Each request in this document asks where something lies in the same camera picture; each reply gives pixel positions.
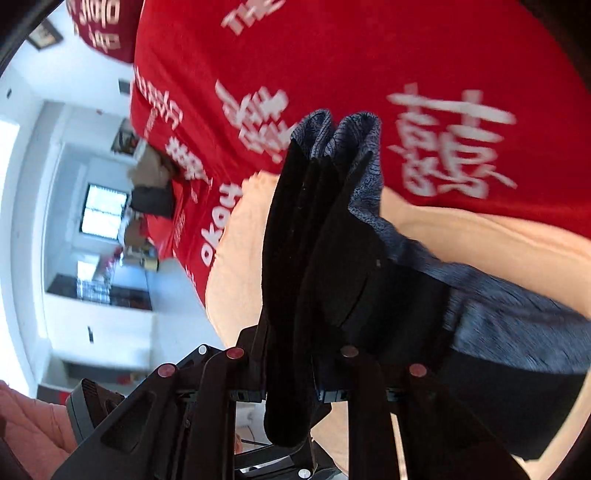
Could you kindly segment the dark navy pants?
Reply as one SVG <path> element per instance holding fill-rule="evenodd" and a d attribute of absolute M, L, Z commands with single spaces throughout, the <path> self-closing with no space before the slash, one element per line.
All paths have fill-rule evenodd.
<path fill-rule="evenodd" d="M 421 364 L 523 459 L 558 433 L 590 366 L 589 320 L 540 288 L 446 262 L 380 214 L 381 123 L 308 114 L 290 136 L 263 242 L 266 430 L 311 426 L 315 372 L 351 345 L 400 389 Z"/>

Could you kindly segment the pink clothed person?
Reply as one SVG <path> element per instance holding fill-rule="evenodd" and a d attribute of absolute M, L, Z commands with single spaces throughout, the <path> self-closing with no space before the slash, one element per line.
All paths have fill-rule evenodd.
<path fill-rule="evenodd" d="M 50 479 L 77 446 L 64 405 L 29 398 L 1 381 L 2 479 Z"/>

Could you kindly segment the black tv cabinet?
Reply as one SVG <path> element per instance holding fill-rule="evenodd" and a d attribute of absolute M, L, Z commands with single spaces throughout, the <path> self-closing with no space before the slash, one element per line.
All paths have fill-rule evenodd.
<path fill-rule="evenodd" d="M 57 274 L 47 293 L 114 307 L 151 311 L 152 304 L 146 290 L 112 286 L 100 281 L 87 281 Z"/>

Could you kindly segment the window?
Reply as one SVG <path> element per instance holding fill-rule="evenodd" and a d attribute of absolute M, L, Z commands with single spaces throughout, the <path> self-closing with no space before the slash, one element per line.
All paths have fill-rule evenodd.
<path fill-rule="evenodd" d="M 79 231 L 104 240 L 116 240 L 128 198 L 126 192 L 89 184 Z"/>

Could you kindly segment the red printed blanket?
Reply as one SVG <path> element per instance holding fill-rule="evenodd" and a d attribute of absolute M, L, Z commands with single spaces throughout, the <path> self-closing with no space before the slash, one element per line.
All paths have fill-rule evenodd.
<path fill-rule="evenodd" d="M 70 1 L 132 67 L 130 121 L 178 169 L 158 243 L 204 296 L 242 181 L 327 109 L 383 125 L 412 204 L 590 234 L 590 28 L 568 1 Z"/>

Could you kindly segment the framed wall picture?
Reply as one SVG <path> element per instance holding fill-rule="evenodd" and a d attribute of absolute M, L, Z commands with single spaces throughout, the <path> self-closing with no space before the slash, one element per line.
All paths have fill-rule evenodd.
<path fill-rule="evenodd" d="M 63 36 L 49 19 L 44 19 L 27 37 L 27 41 L 37 50 L 45 50 L 60 44 Z"/>

